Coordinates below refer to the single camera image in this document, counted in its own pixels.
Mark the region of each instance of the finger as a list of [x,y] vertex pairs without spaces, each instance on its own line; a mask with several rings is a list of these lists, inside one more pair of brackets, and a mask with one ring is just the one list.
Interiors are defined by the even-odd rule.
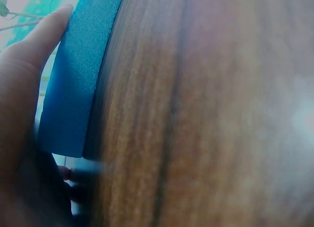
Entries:
[[70,179],[70,169],[65,167],[65,166],[58,166],[59,172],[63,178],[64,181],[69,180]]
[[25,62],[24,65],[28,65],[30,72],[40,74],[48,57],[59,43],[72,11],[73,6],[66,5],[51,13],[41,20],[24,40],[9,46],[3,55]]
[[0,54],[0,168],[16,168],[32,127],[40,75],[60,41],[73,7],[41,20],[23,41]]

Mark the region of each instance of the hand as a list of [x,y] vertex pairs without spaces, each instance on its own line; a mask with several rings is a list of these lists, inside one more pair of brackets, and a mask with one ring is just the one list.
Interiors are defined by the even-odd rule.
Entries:
[[[38,181],[41,174],[35,163],[39,152],[31,150],[31,156],[25,153],[33,130],[42,69],[72,11],[68,5],[48,15],[24,40],[0,54],[0,226],[47,226],[47,217],[49,226],[64,226],[66,222],[55,210],[52,192],[45,192],[50,186],[41,186],[42,180]],[[42,156],[51,159],[48,154]],[[36,184],[41,186],[40,192],[51,197],[44,199],[37,194]]]

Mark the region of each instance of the blue foam pad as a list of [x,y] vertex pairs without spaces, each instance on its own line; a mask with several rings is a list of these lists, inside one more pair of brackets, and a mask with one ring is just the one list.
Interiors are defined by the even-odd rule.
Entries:
[[82,157],[105,48],[121,0],[80,0],[61,40],[38,131],[39,148]]

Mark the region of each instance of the wood grain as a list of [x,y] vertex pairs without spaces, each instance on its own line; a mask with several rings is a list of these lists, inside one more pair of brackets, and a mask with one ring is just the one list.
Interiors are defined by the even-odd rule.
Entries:
[[314,226],[314,0],[123,0],[95,226]]

